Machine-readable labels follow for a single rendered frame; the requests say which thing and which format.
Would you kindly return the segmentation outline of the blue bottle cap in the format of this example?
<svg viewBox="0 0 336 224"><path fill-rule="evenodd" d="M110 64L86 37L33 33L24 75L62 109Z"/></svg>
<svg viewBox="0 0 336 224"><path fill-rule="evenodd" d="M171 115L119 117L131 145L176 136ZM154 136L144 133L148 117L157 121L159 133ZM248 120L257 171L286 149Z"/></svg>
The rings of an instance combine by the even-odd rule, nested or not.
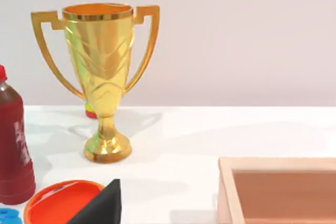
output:
<svg viewBox="0 0 336 224"><path fill-rule="evenodd" d="M19 211L12 208L0 208L0 224L23 224Z"/></svg>

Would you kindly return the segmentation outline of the small red and yellow object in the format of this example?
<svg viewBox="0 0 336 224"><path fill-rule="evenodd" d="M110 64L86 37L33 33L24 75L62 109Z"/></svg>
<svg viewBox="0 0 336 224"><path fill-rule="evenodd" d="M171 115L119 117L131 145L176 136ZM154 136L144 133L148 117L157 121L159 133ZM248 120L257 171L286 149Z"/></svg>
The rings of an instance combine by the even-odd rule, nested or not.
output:
<svg viewBox="0 0 336 224"><path fill-rule="evenodd" d="M85 101L85 113L87 117L97 119L97 115L88 101Z"/></svg>

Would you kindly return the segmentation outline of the dark red bottle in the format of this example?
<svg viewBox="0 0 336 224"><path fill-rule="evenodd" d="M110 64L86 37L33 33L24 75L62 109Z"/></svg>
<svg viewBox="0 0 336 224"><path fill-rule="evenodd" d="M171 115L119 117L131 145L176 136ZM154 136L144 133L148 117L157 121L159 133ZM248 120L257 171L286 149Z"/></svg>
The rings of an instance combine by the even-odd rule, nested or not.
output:
<svg viewBox="0 0 336 224"><path fill-rule="evenodd" d="M0 203L18 205L32 197L36 183L25 138L23 100L6 80L0 65Z"/></svg>

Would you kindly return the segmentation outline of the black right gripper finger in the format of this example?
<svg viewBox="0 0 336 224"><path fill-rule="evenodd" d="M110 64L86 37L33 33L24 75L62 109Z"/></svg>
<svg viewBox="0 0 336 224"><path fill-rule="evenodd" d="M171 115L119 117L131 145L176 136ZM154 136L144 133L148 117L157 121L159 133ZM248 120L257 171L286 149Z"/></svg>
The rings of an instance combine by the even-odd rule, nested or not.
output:
<svg viewBox="0 0 336 224"><path fill-rule="evenodd" d="M120 179L114 179L67 224L121 224Z"/></svg>

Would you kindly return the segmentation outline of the shallow salmon-coloured box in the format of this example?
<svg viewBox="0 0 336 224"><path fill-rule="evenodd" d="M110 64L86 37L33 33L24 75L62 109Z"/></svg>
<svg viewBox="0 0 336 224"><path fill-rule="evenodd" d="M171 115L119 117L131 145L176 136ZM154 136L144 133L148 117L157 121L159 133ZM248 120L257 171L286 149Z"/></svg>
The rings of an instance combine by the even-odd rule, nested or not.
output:
<svg viewBox="0 0 336 224"><path fill-rule="evenodd" d="M336 224L335 157L221 157L217 224Z"/></svg>

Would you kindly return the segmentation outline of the gold trophy cup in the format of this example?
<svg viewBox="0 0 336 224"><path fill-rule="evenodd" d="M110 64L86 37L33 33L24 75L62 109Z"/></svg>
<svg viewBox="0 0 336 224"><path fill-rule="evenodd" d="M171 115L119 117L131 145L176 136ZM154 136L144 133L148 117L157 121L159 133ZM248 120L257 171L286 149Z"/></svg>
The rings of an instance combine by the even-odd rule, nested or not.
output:
<svg viewBox="0 0 336 224"><path fill-rule="evenodd" d="M149 40L143 59L129 78L135 25L151 19ZM56 11L33 12L31 22L40 51L59 82L77 97L88 102L97 119L96 133L85 142L85 157L96 163L114 163L132 151L129 139L114 124L121 98L139 81L152 57L159 31L160 7L132 7L119 3L87 3L67 6ZM47 47L42 25L65 33L75 75L76 89L61 74Z"/></svg>

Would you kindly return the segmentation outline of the orange round lid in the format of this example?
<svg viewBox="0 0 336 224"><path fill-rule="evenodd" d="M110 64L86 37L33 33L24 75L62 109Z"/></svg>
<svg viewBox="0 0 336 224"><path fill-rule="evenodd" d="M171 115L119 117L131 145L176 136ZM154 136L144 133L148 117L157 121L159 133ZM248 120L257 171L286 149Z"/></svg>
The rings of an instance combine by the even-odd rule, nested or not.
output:
<svg viewBox="0 0 336 224"><path fill-rule="evenodd" d="M36 193L26 204L24 224L67 224L102 190L104 185L89 180L67 180Z"/></svg>

